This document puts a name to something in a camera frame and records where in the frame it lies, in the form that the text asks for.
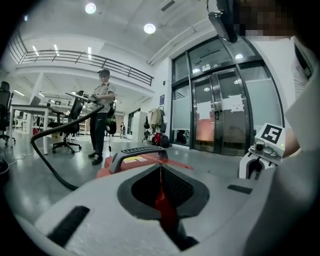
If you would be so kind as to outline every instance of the black office chair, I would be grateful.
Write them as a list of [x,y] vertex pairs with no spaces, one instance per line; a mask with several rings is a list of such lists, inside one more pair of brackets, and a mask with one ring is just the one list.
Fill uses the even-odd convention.
[[8,145],[9,136],[5,134],[6,128],[10,124],[10,107],[11,101],[14,94],[10,92],[10,85],[2,81],[0,87],[0,139],[5,140],[5,146]]
[[[81,91],[77,92],[76,94],[79,96],[82,96],[84,94],[84,91],[81,90]],[[84,107],[84,103],[85,103],[85,101],[83,99],[79,99],[79,98],[74,99],[74,104],[73,104],[72,109],[70,111],[70,114],[68,116],[68,123],[73,120],[76,120],[79,117],[79,115]],[[76,134],[79,130],[80,130],[79,124],[75,124],[75,125],[71,126],[70,128],[65,129],[63,131],[63,133],[65,134],[65,136],[63,138],[63,142],[54,143],[53,148],[52,148],[52,153],[55,154],[56,149],[60,148],[60,147],[67,147],[67,148],[71,149],[72,154],[74,154],[75,151],[73,150],[73,148],[71,146],[78,146],[79,150],[81,150],[81,146],[79,144],[67,142],[67,137],[70,134]]]

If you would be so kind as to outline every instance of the round ceiling light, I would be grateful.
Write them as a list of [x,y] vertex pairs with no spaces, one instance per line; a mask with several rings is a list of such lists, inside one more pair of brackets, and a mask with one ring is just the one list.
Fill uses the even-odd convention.
[[96,11],[96,9],[97,7],[93,2],[90,2],[85,6],[85,12],[87,14],[93,14]]
[[236,56],[235,56],[235,59],[241,59],[243,58],[244,56],[241,54],[241,53],[238,53]]
[[147,34],[153,34],[154,32],[156,32],[156,27],[155,25],[148,23],[144,26],[144,32],[146,32]]

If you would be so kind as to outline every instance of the vacuum hose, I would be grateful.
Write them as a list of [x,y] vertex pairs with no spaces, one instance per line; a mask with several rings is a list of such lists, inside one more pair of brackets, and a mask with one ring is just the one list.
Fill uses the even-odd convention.
[[47,161],[47,159],[45,158],[45,156],[40,152],[40,150],[37,148],[36,144],[35,144],[35,141],[37,139],[40,139],[44,136],[47,136],[47,135],[51,135],[51,134],[54,134],[54,133],[57,133],[57,132],[62,132],[64,131],[65,129],[69,128],[69,127],[72,127],[74,125],[77,125],[77,124],[80,124],[81,122],[91,118],[94,114],[98,113],[100,110],[102,110],[105,106],[104,105],[100,105],[97,109],[93,110],[92,112],[90,112],[89,114],[83,116],[83,117],[80,117],[78,118],[77,120],[74,120],[72,122],[68,122],[66,124],[63,124],[63,125],[60,125],[58,127],[55,127],[55,128],[52,128],[52,129],[49,129],[49,130],[44,130],[44,131],[41,131],[37,134],[35,134],[34,136],[32,136],[31,138],[31,144],[34,148],[34,150],[36,151],[36,153],[39,155],[39,157],[44,161],[44,163],[46,164],[46,166],[49,167],[50,171],[53,173],[53,175],[58,179],[59,182],[61,182],[64,186],[66,186],[68,189],[71,189],[71,190],[76,190],[78,188],[78,186],[75,186],[75,185],[72,185],[70,183],[68,183],[67,181],[65,181],[57,172],[56,170],[52,167],[52,165]]

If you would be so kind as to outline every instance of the balcony railing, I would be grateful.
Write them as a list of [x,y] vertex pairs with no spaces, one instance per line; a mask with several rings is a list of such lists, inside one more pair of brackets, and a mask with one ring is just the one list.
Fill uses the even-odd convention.
[[117,72],[129,78],[138,80],[151,86],[153,77],[132,66],[123,64],[119,61],[94,55],[86,52],[74,50],[38,50],[27,51],[19,33],[13,35],[8,45],[8,49],[18,64],[34,63],[34,62],[71,62],[74,64],[85,64],[97,67],[99,69],[108,69]]

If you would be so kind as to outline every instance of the ceiling light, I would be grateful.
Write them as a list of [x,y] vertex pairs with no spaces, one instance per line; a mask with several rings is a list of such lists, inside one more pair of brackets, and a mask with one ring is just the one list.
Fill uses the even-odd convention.
[[144,25],[144,32],[146,32],[147,34],[153,34],[154,32],[156,32],[156,27],[155,25],[148,23],[146,25]]
[[60,56],[60,55],[59,55],[59,52],[58,52],[58,47],[57,47],[57,45],[54,44],[53,47],[54,47],[54,49],[55,49],[56,55],[57,55],[57,56]]
[[194,74],[194,73],[197,73],[197,72],[199,72],[199,71],[200,71],[199,68],[195,68],[195,69],[192,70],[192,73]]
[[236,56],[235,56],[235,59],[241,59],[243,58],[244,56],[241,54],[241,53],[238,53]]
[[33,48],[33,50],[34,50],[35,54],[36,54],[37,56],[39,56],[39,53],[37,52],[36,47],[32,46],[32,48]]
[[93,2],[90,2],[85,6],[85,12],[87,14],[93,14],[96,11],[96,9],[97,7]]
[[88,47],[88,58],[91,59],[91,47]]
[[20,94],[21,96],[25,96],[24,94],[22,94],[20,91],[14,90],[17,94]]

